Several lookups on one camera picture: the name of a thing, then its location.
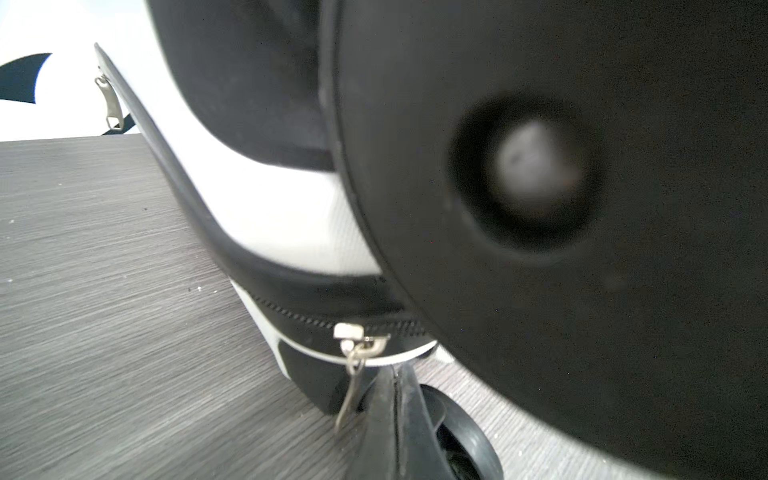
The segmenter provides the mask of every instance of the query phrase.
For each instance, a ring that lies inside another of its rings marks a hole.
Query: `zipper slider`
[[[353,410],[352,402],[357,398],[362,381],[362,371],[366,360],[379,356],[384,352],[390,335],[366,336],[365,328],[356,323],[337,323],[333,327],[333,338],[340,339],[341,351],[346,357],[346,372],[349,375],[344,402],[341,404],[333,431],[338,433],[344,420]]]
[[[107,80],[107,77],[104,76],[104,74],[101,74],[100,77],[96,77],[94,81],[99,87],[99,90],[101,90],[101,94],[104,95],[104,100],[107,102],[107,126],[113,131],[122,130],[125,127],[125,119],[123,118],[123,110],[120,108],[118,94],[114,93],[112,84],[109,83],[109,80]],[[117,121],[117,127],[112,126],[112,118]]]

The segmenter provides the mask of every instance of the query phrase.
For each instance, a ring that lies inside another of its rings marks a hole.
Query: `gray wooden floor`
[[[282,377],[140,135],[0,144],[0,478],[341,478],[340,437]],[[461,366],[506,478],[652,478]]]

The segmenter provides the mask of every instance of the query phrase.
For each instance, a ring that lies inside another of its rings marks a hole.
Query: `caster wheel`
[[[421,385],[438,443],[457,480],[504,480],[498,460],[482,429],[445,393]]]

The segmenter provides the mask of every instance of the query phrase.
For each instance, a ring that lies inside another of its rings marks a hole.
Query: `round hole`
[[[587,223],[601,185],[598,141],[571,109],[532,96],[496,98],[459,126],[449,175],[489,237],[545,250]]]

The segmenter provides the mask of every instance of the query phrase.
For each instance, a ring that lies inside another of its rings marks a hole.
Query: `large black disc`
[[[336,166],[430,332],[615,455],[768,478],[764,6],[331,7]]]

